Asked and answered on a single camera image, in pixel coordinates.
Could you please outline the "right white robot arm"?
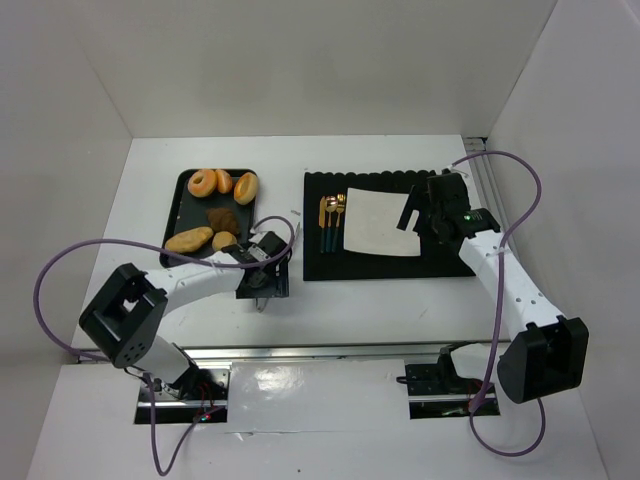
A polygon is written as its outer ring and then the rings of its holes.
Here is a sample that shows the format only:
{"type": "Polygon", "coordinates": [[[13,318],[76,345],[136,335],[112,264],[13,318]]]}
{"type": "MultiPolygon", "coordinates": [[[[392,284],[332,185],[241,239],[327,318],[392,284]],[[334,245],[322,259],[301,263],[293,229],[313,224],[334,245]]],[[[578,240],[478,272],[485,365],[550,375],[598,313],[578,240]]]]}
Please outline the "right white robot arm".
{"type": "Polygon", "coordinates": [[[479,343],[445,349],[461,378],[487,377],[516,404],[580,385],[589,332],[579,318],[568,319],[538,289],[512,251],[502,245],[500,225],[485,209],[473,209],[463,177],[446,172],[411,188],[398,227],[412,226],[427,249],[447,247],[468,266],[491,298],[502,305],[510,345],[496,366],[479,343]]]}

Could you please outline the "steel tongs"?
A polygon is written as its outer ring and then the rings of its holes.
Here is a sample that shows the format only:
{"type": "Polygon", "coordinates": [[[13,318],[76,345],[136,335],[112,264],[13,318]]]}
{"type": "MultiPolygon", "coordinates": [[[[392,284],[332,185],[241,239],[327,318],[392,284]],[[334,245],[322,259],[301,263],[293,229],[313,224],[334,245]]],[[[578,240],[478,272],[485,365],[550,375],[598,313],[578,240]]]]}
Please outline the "steel tongs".
{"type": "MultiPolygon", "coordinates": [[[[287,253],[290,253],[291,256],[293,254],[293,249],[294,249],[294,245],[296,243],[297,237],[301,231],[301,224],[297,223],[296,226],[293,226],[287,219],[285,219],[284,217],[279,217],[279,216],[271,216],[271,217],[265,217],[264,219],[261,220],[261,223],[263,223],[264,221],[267,220],[281,220],[283,222],[285,222],[288,227],[291,230],[291,235],[290,235],[290,239],[286,242],[287,246],[285,247],[285,249],[278,254],[277,259],[274,260],[273,262],[277,261],[278,259],[281,259],[282,257],[284,257],[287,253]]],[[[255,299],[255,306],[258,312],[263,312],[268,304],[268,302],[271,299],[255,299]]]]}

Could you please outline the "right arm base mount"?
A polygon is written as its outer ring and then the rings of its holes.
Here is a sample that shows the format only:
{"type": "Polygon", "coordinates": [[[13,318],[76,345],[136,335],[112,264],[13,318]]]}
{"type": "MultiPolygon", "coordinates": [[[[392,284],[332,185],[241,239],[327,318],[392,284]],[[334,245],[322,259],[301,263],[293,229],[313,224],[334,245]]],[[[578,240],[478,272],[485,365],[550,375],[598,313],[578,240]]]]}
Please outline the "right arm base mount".
{"type": "Polygon", "coordinates": [[[406,387],[412,420],[469,416],[471,400],[482,383],[460,377],[451,357],[455,350],[467,345],[468,342],[448,345],[440,349],[433,362],[405,365],[405,373],[396,382],[406,387]]]}

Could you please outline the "long bread roll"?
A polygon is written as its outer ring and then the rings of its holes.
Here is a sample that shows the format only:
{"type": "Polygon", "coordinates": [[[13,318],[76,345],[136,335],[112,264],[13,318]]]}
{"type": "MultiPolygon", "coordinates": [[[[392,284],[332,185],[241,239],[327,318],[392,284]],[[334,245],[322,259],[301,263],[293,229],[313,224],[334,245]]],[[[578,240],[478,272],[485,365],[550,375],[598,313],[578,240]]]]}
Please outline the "long bread roll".
{"type": "Polygon", "coordinates": [[[165,242],[164,248],[179,254],[193,253],[211,240],[213,235],[214,231],[210,227],[193,228],[169,238],[165,242]]]}

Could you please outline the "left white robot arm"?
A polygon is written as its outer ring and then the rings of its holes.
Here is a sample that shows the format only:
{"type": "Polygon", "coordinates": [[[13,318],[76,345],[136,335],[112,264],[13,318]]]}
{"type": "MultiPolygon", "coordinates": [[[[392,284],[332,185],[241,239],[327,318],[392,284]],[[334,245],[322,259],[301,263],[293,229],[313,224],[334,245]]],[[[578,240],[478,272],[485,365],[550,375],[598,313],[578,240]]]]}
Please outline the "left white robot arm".
{"type": "Polygon", "coordinates": [[[184,398],[210,376],[159,335],[163,318],[220,293],[233,292],[238,299],[286,298],[288,261],[288,256],[274,261],[257,246],[232,246],[201,263],[148,272],[127,263],[89,302],[79,326],[115,368],[147,372],[184,398]]]}

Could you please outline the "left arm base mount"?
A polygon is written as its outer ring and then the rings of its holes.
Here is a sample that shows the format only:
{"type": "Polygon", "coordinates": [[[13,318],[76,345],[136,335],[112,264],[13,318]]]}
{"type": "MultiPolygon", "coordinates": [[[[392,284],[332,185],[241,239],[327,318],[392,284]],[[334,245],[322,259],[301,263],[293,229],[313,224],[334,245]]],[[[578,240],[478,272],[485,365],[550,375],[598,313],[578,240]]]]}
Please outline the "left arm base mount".
{"type": "Polygon", "coordinates": [[[223,424],[228,419],[231,380],[229,362],[205,362],[199,368],[203,378],[186,393],[180,393],[159,379],[153,388],[142,380],[135,408],[134,423],[148,425],[151,420],[151,394],[155,398],[155,418],[159,425],[223,424]]]}

